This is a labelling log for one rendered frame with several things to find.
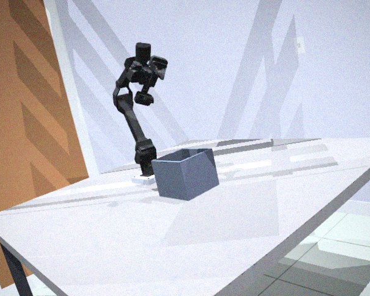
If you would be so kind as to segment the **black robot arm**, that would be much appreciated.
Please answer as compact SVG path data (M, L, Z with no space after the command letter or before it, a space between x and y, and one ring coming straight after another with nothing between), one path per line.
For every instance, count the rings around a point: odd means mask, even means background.
M126 58L125 69L115 82L113 91L113 104L121 112L129 126L131 134L136 142L134 161L140 164L142 174L140 176L150 177L154 175L151 161L157 158L157 151L151 139L147 139L133 111L133 92L129 83L141 84L143 73L148 72L144 66L148 66L151 58L151 44L136 43L136 56ZM120 88L127 88L129 93L118 96Z

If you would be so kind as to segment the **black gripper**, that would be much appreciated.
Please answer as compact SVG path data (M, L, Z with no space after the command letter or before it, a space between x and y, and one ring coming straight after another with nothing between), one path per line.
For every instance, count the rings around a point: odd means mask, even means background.
M141 84L143 85L141 92L137 92L134 98L135 103L149 106L154 103L154 97L148 93L149 88L154 88L157 79L160 78L164 80L165 72L167 68L168 61L164 58L153 55L150 58L148 66L144 66L148 72L143 73L141 78Z

